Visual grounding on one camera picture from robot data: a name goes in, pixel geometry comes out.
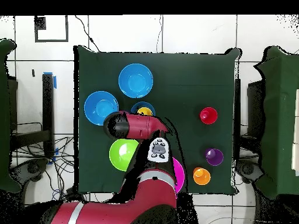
orange cup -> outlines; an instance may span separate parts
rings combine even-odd
[[[211,180],[211,175],[208,170],[203,169],[202,167],[196,167],[193,170],[193,180],[196,184],[204,186]]]

purple cup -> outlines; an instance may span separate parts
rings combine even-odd
[[[212,166],[218,166],[223,161],[223,153],[219,149],[209,148],[206,149],[207,162]]]

pink bowl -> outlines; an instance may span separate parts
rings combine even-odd
[[[175,192],[179,193],[180,189],[182,189],[185,181],[185,172],[182,165],[176,160],[174,157],[173,160],[173,168],[175,170],[175,177],[176,177],[176,185],[175,185]]]

green cloth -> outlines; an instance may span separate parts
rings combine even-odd
[[[9,173],[11,163],[10,141],[11,141],[11,112],[9,107],[8,79],[6,74],[7,55],[16,48],[16,44],[10,40],[0,40],[0,189],[12,193],[18,193],[20,185],[13,180]]]
[[[294,140],[295,100],[299,89],[299,56],[287,55],[277,47],[266,51],[258,65],[266,82],[265,133],[261,140],[262,169],[256,187],[268,198],[299,194],[299,177],[291,169]]]
[[[140,101],[149,102],[156,116],[169,118],[176,127],[183,149],[190,193],[233,194],[231,186],[232,114],[234,65],[239,49],[224,54],[149,54],[91,52],[78,46],[79,54],[79,192],[119,192],[124,172],[109,160],[109,139],[102,126],[88,121],[86,98],[95,91],[111,93],[119,110],[130,111]],[[143,98],[124,95],[118,84],[119,73],[128,64],[148,67],[154,77],[152,90]],[[205,125],[199,112],[211,106],[218,120]],[[224,161],[216,167],[206,161],[204,151],[218,148]],[[173,156],[182,163],[177,148]],[[201,166],[211,173],[207,185],[193,181],[193,169]]]

green bowl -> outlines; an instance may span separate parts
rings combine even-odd
[[[127,171],[137,146],[138,142],[133,139],[116,140],[109,150],[109,159],[112,165],[121,171]]]

